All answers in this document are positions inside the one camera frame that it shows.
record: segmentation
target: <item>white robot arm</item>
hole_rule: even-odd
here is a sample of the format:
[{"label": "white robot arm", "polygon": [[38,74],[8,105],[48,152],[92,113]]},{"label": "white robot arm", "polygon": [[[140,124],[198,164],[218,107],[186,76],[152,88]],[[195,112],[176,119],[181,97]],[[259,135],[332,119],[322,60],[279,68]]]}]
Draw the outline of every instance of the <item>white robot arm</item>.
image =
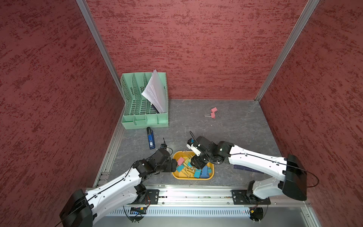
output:
[{"label": "white robot arm", "polygon": [[[217,145],[204,137],[191,138],[187,147],[196,154],[191,165],[202,169],[208,162],[246,166],[272,176],[263,181],[251,181],[245,195],[250,204],[285,194],[296,200],[306,200],[306,173],[293,156],[273,157],[221,141]],[[84,193],[81,189],[72,194],[62,212],[64,227],[91,227],[111,211],[130,203],[142,204],[146,188],[142,184],[152,174],[175,172],[176,160],[165,148],[158,149],[147,159],[134,162],[131,168],[109,183]]]},{"label": "white robot arm", "polygon": [[64,227],[91,227],[111,211],[123,205],[145,203],[146,188],[142,182],[153,174],[175,172],[176,160],[165,148],[147,159],[134,162],[121,176],[84,193],[77,190],[60,213]]},{"label": "white robot arm", "polygon": [[190,164],[197,169],[208,162],[215,165],[229,162],[271,175],[269,179],[249,183],[244,197],[250,204],[282,194],[300,201],[307,199],[306,172],[294,155],[289,154],[288,158],[264,155],[225,141],[215,144],[201,136],[189,139],[187,147],[196,154]]}]

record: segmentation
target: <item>black cable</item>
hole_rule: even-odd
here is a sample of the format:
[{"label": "black cable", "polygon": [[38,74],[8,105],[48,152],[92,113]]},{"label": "black cable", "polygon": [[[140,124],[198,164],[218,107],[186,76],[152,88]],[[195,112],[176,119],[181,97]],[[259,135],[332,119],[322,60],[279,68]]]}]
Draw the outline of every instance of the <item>black cable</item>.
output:
[{"label": "black cable", "polygon": [[260,204],[260,202],[258,202],[258,204],[256,206],[252,207],[251,209],[256,209],[259,204]]},{"label": "black cable", "polygon": [[[136,219],[136,217],[138,216],[138,215],[140,215],[140,220],[138,220],[138,221],[136,221],[135,219]],[[141,219],[143,218],[143,216],[140,214],[140,213],[138,213],[137,215],[135,215],[134,217],[134,222],[138,222],[139,223],[139,221],[141,221]]]},{"label": "black cable", "polygon": [[155,152],[155,153],[153,153],[152,155],[150,155],[150,157],[145,158],[145,160],[147,160],[147,159],[151,158],[154,154],[156,154],[156,152]]},{"label": "black cable", "polygon": [[[121,179],[121,180],[119,180],[118,182],[114,183],[114,184],[113,184],[113,185],[111,185],[110,187],[112,187],[112,186],[114,186],[115,184],[117,184],[117,183],[119,183],[119,182],[121,182],[121,181],[125,180],[125,179],[126,179],[126,177],[127,177],[127,175],[129,174],[130,170],[132,169],[132,166],[133,166],[136,162],[137,162],[137,161],[135,161],[135,162],[131,165],[131,167],[130,167],[129,171],[126,173],[126,175],[125,175],[125,177],[124,177],[124,178],[122,178],[122,179]],[[108,188],[106,188],[106,189],[103,189],[102,191],[100,191],[100,192],[99,192],[99,193],[97,193],[96,195],[92,196],[91,198],[89,198],[89,199],[87,200],[87,202],[88,202],[89,200],[91,200],[92,198],[96,197],[97,195],[101,194],[102,192],[106,191],[106,190],[107,190],[107,189],[109,189],[110,187],[108,187]]]},{"label": "black cable", "polygon": [[313,175],[313,176],[317,179],[317,181],[318,181],[318,182],[317,182],[316,184],[314,184],[313,186],[307,186],[307,187],[316,187],[316,186],[319,184],[319,182],[320,182],[319,178],[318,178],[315,174],[313,174],[312,172],[309,172],[309,171],[307,171],[307,170],[301,169],[301,168],[299,168],[299,167],[295,167],[295,166],[287,165],[287,164],[284,164],[284,163],[276,162],[276,161],[269,160],[269,159],[267,159],[267,158],[262,158],[262,157],[259,157],[259,156],[257,156],[257,155],[253,155],[253,154],[247,154],[247,153],[238,153],[238,154],[244,154],[244,155],[250,155],[250,156],[258,157],[258,158],[261,158],[261,159],[263,159],[263,160],[267,160],[267,161],[270,161],[270,162],[273,162],[273,163],[277,163],[277,164],[281,164],[281,165],[285,165],[285,166],[290,166],[290,167],[292,167],[292,168],[296,168],[296,169],[299,169],[299,170],[305,171],[305,172],[307,172],[307,173],[309,173],[309,174]]},{"label": "black cable", "polygon": [[[169,147],[166,147],[166,148],[169,148]],[[173,149],[169,148],[171,150],[171,154],[169,156],[171,156],[173,154]]]},{"label": "black cable", "polygon": [[57,225],[59,225],[60,223],[62,223],[65,219],[67,219],[71,214],[73,214],[76,210],[78,210],[81,207],[82,207],[82,205],[80,205],[78,208],[76,208],[74,211],[72,211],[69,215],[67,215],[67,217],[61,219],[61,221],[58,222],[58,224],[56,224],[54,227],[57,227]]},{"label": "black cable", "polygon": [[212,164],[214,164],[214,165],[220,165],[220,164],[222,164],[222,163],[223,163],[223,161],[221,161],[220,163],[216,163],[216,162],[210,162],[210,163],[212,163]]},{"label": "black cable", "polygon": [[266,212],[264,212],[264,215],[263,215],[263,217],[262,217],[262,219],[266,216],[266,214],[267,214],[267,210],[269,209],[269,205],[267,204],[267,208],[266,208]]},{"label": "black cable", "polygon": [[192,136],[193,140],[196,141],[198,144],[200,144],[197,139],[195,138],[194,134],[192,133],[192,131],[189,131],[190,135]]},{"label": "black cable", "polygon": [[146,209],[148,209],[150,204],[151,204],[151,199],[150,199],[150,197],[148,195],[146,195],[146,196],[149,198],[149,205],[146,206]]},{"label": "black cable", "polygon": [[122,206],[123,207],[123,211],[125,212],[125,215],[126,215],[126,217],[131,221],[131,222],[133,222],[132,220],[131,220],[131,218],[127,215],[127,213],[126,213],[126,210],[125,210],[125,206]]},{"label": "black cable", "polygon": [[207,155],[207,157],[209,158],[209,162],[211,162],[211,157],[206,153],[206,152],[204,152],[206,155]]}]

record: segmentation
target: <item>gray table surface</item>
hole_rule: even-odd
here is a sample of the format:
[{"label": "gray table surface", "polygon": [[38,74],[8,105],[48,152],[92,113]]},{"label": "gray table surface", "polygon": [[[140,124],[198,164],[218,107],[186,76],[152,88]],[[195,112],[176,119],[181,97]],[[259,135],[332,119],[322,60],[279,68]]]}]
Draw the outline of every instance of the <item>gray table surface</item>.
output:
[{"label": "gray table surface", "polygon": [[[218,108],[221,118],[203,117],[213,107]],[[188,150],[187,140],[204,136],[218,143],[227,141],[247,150],[280,156],[261,107],[256,101],[237,100],[170,100],[169,127],[153,128],[156,149],[163,143],[174,152]],[[133,162],[152,155],[146,129],[125,130],[116,154],[109,181],[126,172]],[[171,173],[160,173],[146,180],[144,185],[205,185],[246,187],[251,180],[263,180],[269,175],[233,169],[233,165],[215,165],[214,177],[207,181],[178,180]]]}]

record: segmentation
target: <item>stack of paper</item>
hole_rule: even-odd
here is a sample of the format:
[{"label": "stack of paper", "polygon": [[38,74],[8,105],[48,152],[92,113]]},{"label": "stack of paper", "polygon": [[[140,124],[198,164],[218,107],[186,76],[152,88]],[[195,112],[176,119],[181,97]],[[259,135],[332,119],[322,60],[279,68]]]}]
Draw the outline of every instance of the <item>stack of paper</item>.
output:
[{"label": "stack of paper", "polygon": [[159,113],[166,113],[168,111],[164,85],[161,83],[158,72],[155,69],[149,83],[147,83],[146,88],[141,94],[154,105]]}]

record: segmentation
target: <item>metal mounting plate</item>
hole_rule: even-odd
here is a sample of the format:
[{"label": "metal mounting plate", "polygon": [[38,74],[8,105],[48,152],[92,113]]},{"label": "metal mounting plate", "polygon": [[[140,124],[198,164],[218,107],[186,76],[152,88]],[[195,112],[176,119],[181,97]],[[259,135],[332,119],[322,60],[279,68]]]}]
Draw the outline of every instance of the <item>metal mounting plate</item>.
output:
[{"label": "metal mounting plate", "polygon": [[[250,205],[250,203],[245,199],[247,190],[231,190],[233,203],[235,205]],[[263,199],[259,202],[259,205],[270,205],[270,198]]]},{"label": "metal mounting plate", "polygon": [[[145,185],[146,189],[158,189],[158,204],[150,206],[163,207],[254,207],[253,204],[234,205],[231,190],[246,190],[241,187],[224,186],[190,186],[190,185]],[[298,201],[285,195],[270,197],[270,207],[311,207],[310,202]]]},{"label": "metal mounting plate", "polygon": [[146,205],[149,205],[149,203],[150,205],[157,204],[159,201],[159,192],[160,191],[158,189],[147,189],[145,199],[140,204],[146,204]]}]

